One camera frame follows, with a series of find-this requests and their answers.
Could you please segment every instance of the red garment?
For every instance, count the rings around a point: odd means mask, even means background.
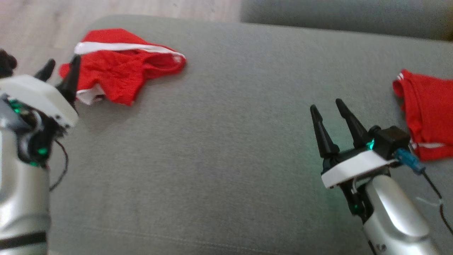
[[[393,82],[415,153],[423,161],[453,157],[453,80],[402,70]]]
[[[177,74],[186,63],[175,50],[124,29],[90,31],[74,53],[82,54],[77,98],[86,104],[104,94],[112,102],[131,106],[146,80]],[[60,75],[68,72],[69,63],[63,64]]]

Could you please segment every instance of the black cable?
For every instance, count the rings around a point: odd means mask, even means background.
[[[428,175],[426,174],[426,172],[422,172],[422,175],[423,175],[423,177],[425,178],[425,180],[429,183],[429,185],[431,186],[431,188],[434,190],[434,192],[437,194],[437,196],[439,197],[439,200],[440,200],[440,205],[439,205],[440,218],[442,218],[442,221],[443,221],[443,223],[445,224],[445,226],[448,228],[448,230],[450,231],[450,234],[453,235],[453,229],[450,227],[450,224],[447,222],[447,219],[445,218],[445,215],[443,215],[443,201],[442,201],[442,195],[440,194],[439,190],[436,188],[436,186],[434,185],[434,183],[431,181],[431,179],[428,177]]]
[[[63,180],[63,177],[67,173],[67,166],[69,164],[69,156],[67,155],[66,149],[64,148],[64,146],[59,141],[55,140],[55,142],[61,147],[61,150],[63,150],[64,161],[65,162],[64,162],[64,169],[61,172],[60,176],[58,177],[58,180],[56,182],[54,182],[52,184],[52,186],[50,186],[50,192],[52,192],[61,183],[61,181]]]

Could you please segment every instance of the blue cable connector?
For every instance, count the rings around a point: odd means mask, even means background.
[[[420,160],[414,154],[405,149],[399,148],[396,150],[395,158],[401,164],[410,167],[416,175],[421,175],[426,169],[426,166],[420,163]]]

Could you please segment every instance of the red cloth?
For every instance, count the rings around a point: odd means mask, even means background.
[[[90,46],[87,42],[101,44]],[[112,102],[128,106],[132,105],[146,80],[177,74],[186,63],[185,57],[173,49],[148,43],[124,29],[90,31],[77,45],[75,53],[84,54],[77,97],[82,100],[80,93],[99,95],[94,91],[101,91],[100,94],[105,94]],[[68,72],[69,63],[63,64],[60,75],[64,78]],[[93,89],[96,84],[102,90]]]
[[[419,158],[453,157],[453,80],[402,70],[393,90],[404,98],[401,109]]]

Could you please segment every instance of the green led light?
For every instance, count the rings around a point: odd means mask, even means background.
[[[371,142],[366,143],[366,147],[368,147],[368,150],[372,150],[374,146],[374,139]]]
[[[49,150],[47,148],[38,149],[38,153],[42,156],[47,155],[48,152]]]

